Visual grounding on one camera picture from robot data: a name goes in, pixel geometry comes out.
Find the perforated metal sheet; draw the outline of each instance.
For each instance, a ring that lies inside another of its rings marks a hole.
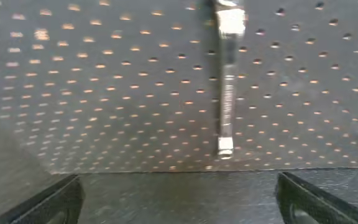
[[[51,172],[358,167],[358,3],[247,1],[217,161],[205,1],[0,1],[0,118]]]

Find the pegboard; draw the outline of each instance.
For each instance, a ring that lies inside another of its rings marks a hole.
[[[0,119],[53,173],[358,167],[358,2],[246,11],[230,161],[202,0],[1,0]]]

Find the metal tool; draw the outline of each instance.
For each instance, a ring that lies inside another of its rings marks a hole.
[[[238,76],[239,42],[246,30],[246,12],[241,0],[216,0],[221,53],[221,110],[218,156],[233,157],[232,115],[234,111],[236,77]]]

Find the metal rod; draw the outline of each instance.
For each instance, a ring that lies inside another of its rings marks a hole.
[[[236,78],[238,76],[238,48],[246,26],[246,12],[241,0],[216,0],[221,53],[221,115],[218,156],[233,157],[232,117],[235,106]]]

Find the silver metal object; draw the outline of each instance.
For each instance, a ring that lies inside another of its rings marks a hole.
[[[221,117],[218,139],[220,159],[233,157],[232,115],[238,76],[239,41],[246,30],[246,12],[241,0],[216,0],[221,52]]]

